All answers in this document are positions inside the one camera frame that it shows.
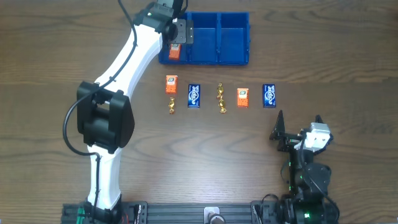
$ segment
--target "wooden table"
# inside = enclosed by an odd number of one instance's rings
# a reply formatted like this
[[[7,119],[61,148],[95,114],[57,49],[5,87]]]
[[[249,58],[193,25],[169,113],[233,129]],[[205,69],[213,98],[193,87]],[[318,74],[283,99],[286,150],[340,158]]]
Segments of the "wooden table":
[[[133,12],[149,1],[126,1]],[[395,222],[398,216],[398,2],[190,1],[190,11],[249,11],[248,66],[165,66],[155,58],[132,98],[136,128],[123,152],[123,199],[250,202],[288,192],[287,154],[268,136],[279,110],[287,131],[320,114],[335,140],[315,157],[331,167],[340,223]],[[93,82],[125,44],[129,25],[116,1],[0,2],[0,219],[59,223],[63,203],[90,189],[90,161],[69,151],[62,121],[82,80]],[[165,76],[178,75],[169,115]],[[228,113],[216,87],[224,83]],[[189,83],[201,108],[187,109]],[[277,109],[264,109],[275,83]],[[250,88],[250,107],[236,89]],[[72,117],[72,143],[85,150]]]

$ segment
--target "white robot part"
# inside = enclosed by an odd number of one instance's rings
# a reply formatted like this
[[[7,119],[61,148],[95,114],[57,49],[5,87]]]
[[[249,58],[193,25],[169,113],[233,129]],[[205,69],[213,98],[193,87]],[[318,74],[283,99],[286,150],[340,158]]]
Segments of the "white robot part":
[[[149,62],[159,54],[162,49],[162,34],[155,32],[154,28],[139,25],[135,26],[137,34],[137,47],[134,50],[130,60],[116,77],[115,81],[110,83],[105,89],[117,92],[122,90],[124,95],[131,100],[132,93],[138,83],[138,80],[144,73]],[[131,31],[127,43],[120,51],[112,65],[105,71],[102,76],[95,81],[99,85],[106,83],[112,77],[127,59],[132,50],[134,42],[134,33]],[[108,150],[93,145],[88,146],[89,152],[97,152],[101,156],[99,162],[99,194],[97,208],[112,210],[117,204],[121,191],[119,188],[119,168],[121,162],[121,154],[123,148],[118,148],[114,154],[110,154]],[[88,201],[94,205],[96,192],[96,156],[91,156],[91,189]]]
[[[311,123],[311,132],[307,132],[307,137],[304,139],[303,149],[316,152],[323,149],[330,139],[330,129],[327,124]],[[301,140],[294,146],[296,150],[300,149]]]

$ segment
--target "wood grain tabletop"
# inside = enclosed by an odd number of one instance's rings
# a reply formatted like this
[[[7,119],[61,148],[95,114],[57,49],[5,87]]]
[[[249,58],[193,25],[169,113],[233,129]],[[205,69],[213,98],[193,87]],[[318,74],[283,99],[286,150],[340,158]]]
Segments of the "wood grain tabletop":
[[[149,1],[125,1],[131,14]],[[268,140],[279,110],[298,133],[320,114],[335,140],[315,161],[331,167],[340,223],[398,217],[398,1],[201,0],[189,11],[247,11],[249,65],[148,66],[134,96],[136,128],[123,151],[123,200],[250,202],[286,194],[287,154]],[[116,1],[0,1],[0,220],[60,223],[63,203],[90,189],[90,160],[72,153],[62,121],[80,82],[113,62],[130,29]],[[165,76],[178,75],[169,115]],[[224,83],[226,114],[216,88]],[[188,110],[189,83],[201,108]],[[263,83],[276,84],[264,109]],[[249,108],[236,89],[249,88]],[[86,150],[71,118],[72,144]]]

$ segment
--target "orange tic tac box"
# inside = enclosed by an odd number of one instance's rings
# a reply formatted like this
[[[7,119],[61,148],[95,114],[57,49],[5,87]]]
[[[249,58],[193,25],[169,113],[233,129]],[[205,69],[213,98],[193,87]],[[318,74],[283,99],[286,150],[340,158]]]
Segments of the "orange tic tac box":
[[[166,94],[177,94],[178,76],[166,75]]]
[[[238,88],[238,107],[249,107],[249,89]]]
[[[180,60],[181,44],[171,44],[170,45],[170,60]]]

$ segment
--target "gold wrapped candy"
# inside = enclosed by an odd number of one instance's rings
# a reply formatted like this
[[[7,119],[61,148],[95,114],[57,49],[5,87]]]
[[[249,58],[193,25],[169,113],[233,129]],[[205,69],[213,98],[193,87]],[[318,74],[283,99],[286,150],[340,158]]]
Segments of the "gold wrapped candy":
[[[170,97],[169,108],[170,108],[170,114],[174,114],[174,97]]]
[[[217,100],[219,100],[223,96],[223,93],[224,93],[224,87],[223,87],[222,83],[218,84],[217,93],[218,93]]]
[[[221,108],[220,113],[226,113],[225,101],[223,100],[223,95],[220,96],[220,102],[218,103],[218,106]]]

